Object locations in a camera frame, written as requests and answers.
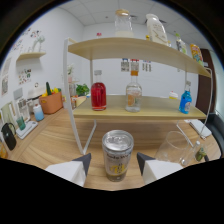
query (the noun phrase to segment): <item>aluminum can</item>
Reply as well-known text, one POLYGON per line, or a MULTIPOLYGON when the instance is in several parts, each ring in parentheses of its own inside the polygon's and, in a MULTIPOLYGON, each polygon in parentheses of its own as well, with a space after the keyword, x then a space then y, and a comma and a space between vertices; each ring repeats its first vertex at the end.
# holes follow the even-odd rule
POLYGON ((133 146, 134 139, 126 131, 113 130, 103 136, 104 165, 109 180, 118 182, 125 178, 133 146))

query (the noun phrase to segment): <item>potted plant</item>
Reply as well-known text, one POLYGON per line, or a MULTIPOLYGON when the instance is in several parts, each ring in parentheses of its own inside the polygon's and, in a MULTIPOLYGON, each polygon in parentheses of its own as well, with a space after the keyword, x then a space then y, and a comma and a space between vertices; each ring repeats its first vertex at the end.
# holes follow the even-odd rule
POLYGON ((89 88, 86 84, 83 85, 78 85, 76 87, 76 94, 78 96, 86 96, 87 94, 89 94, 89 88))

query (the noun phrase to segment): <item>shelf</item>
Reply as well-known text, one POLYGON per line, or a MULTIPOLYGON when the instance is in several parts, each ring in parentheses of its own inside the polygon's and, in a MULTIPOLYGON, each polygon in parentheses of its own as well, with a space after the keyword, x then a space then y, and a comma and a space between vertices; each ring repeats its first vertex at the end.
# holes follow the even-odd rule
POLYGON ((122 120, 185 120, 205 119, 206 115, 191 106, 189 114, 181 113, 178 108, 180 100, 159 97, 142 97, 141 111, 131 113, 125 110, 125 97, 107 95, 107 108, 104 111, 94 111, 91 98, 87 98, 73 111, 75 118, 85 119, 122 119, 122 120))
POLYGON ((31 53, 22 53, 19 55, 17 61, 30 59, 30 58, 40 58, 45 55, 46 52, 31 52, 31 53))
POLYGON ((129 58, 154 61, 186 72, 211 77, 210 73, 188 55, 148 40, 135 38, 100 38, 68 46, 68 52, 88 60, 129 58))

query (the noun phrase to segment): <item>wooden table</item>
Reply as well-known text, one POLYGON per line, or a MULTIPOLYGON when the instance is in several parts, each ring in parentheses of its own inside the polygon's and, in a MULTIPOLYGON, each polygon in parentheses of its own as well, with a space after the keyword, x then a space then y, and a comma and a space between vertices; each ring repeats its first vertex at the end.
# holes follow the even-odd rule
MULTIPOLYGON (((97 120, 96 130, 87 149, 87 153, 91 153, 92 159, 84 187, 112 191, 144 186, 136 157, 137 152, 154 157, 166 134, 169 131, 179 131, 176 122, 174 120, 137 122, 97 120), (121 182, 111 182, 107 179, 102 152, 103 135, 115 129, 127 131, 134 137, 134 149, 127 175, 121 182)), ((82 156, 76 144, 66 109, 61 109, 52 115, 45 115, 44 120, 38 124, 24 140, 17 138, 16 148, 9 153, 10 160, 46 169, 51 164, 68 162, 82 156)), ((93 120, 79 118, 76 119, 76 125, 84 146, 92 130, 93 120)), ((198 137, 196 131, 184 121, 180 121, 179 126, 194 144, 198 137)), ((207 144, 210 160, 216 160, 220 157, 220 149, 213 136, 209 136, 205 141, 200 139, 200 141, 207 144)))

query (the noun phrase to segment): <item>basket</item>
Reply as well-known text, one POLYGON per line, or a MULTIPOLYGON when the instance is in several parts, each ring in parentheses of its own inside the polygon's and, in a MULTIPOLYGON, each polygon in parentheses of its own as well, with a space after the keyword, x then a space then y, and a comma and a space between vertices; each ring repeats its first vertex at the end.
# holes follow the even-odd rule
POLYGON ((46 97, 39 97, 44 114, 53 114, 63 107, 61 92, 46 97))

